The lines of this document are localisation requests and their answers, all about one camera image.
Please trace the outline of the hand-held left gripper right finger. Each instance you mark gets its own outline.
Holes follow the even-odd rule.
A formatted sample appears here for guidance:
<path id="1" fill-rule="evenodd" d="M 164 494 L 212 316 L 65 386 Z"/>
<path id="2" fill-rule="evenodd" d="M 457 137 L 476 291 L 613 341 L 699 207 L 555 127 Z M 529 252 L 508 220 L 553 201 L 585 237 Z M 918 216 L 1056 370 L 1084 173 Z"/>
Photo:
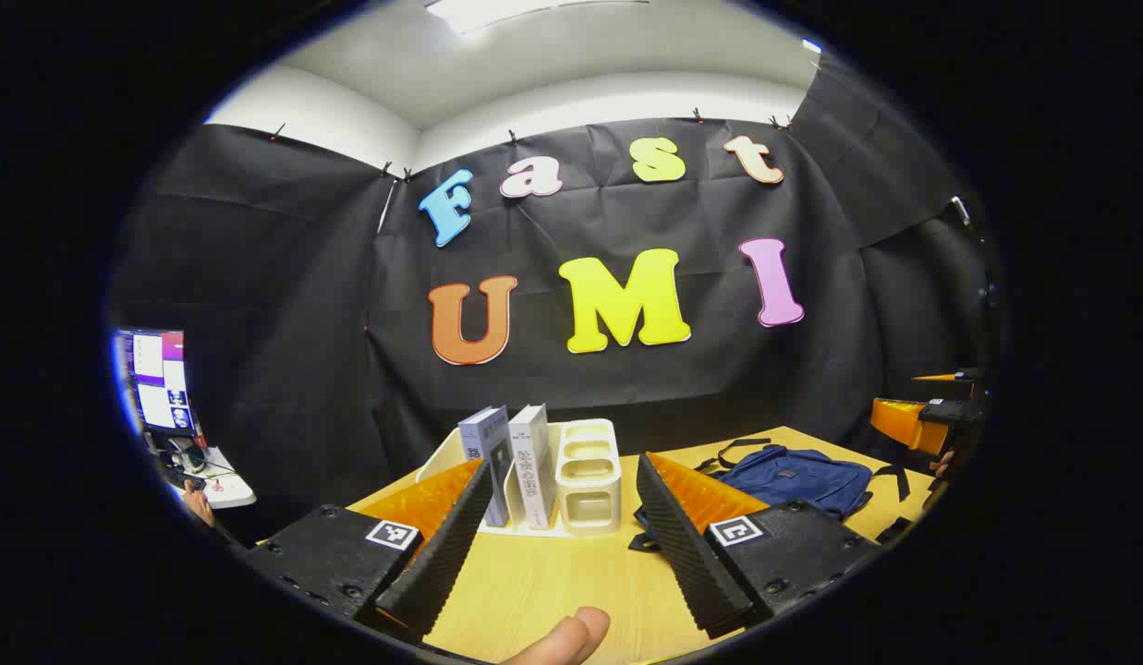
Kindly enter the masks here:
<path id="1" fill-rule="evenodd" d="M 812 606 L 879 559 L 879 543 L 812 502 L 767 504 L 645 452 L 636 489 L 694 623 L 711 638 Z"/>

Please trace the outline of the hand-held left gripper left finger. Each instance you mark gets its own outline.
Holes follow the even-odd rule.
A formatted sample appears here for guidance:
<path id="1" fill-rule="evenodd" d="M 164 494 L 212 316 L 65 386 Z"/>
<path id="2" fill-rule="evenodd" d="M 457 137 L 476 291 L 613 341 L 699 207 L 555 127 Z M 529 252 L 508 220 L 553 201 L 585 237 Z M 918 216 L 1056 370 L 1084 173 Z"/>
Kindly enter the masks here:
<path id="1" fill-rule="evenodd" d="M 491 499 L 467 460 L 360 511 L 325 504 L 246 548 L 273 585 L 343 622 L 419 643 L 456 584 Z"/>

